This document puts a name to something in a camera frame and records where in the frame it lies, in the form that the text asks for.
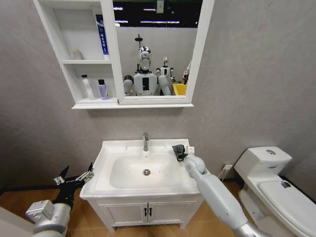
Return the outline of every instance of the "toilet tank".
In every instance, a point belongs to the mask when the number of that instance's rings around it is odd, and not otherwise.
[[[235,164],[235,170],[245,177],[278,175],[292,157],[279,147],[255,147],[247,149]]]

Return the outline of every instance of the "bathroom sink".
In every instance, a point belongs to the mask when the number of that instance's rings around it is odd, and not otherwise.
[[[172,146],[189,145],[187,139],[104,141],[93,165],[94,177],[80,196],[121,197],[142,195],[197,194],[196,182],[178,162]]]
[[[110,183],[118,188],[177,187],[181,184],[178,166],[174,156],[164,153],[124,156],[114,162]]]

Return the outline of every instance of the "faucet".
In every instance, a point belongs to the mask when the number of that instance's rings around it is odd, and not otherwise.
[[[148,133],[144,132],[143,133],[143,141],[144,141],[144,151],[147,152],[148,151]]]

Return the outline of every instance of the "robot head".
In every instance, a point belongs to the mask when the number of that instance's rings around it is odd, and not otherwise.
[[[143,71],[149,70],[151,61],[151,51],[148,47],[143,46],[138,51],[138,64]]]
[[[164,67],[168,67],[168,64],[169,64],[169,58],[168,57],[164,57],[163,58],[163,66]]]

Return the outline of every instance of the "toilet lid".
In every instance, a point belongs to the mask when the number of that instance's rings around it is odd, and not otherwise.
[[[316,204],[284,180],[258,185],[264,196],[297,229],[316,237]]]

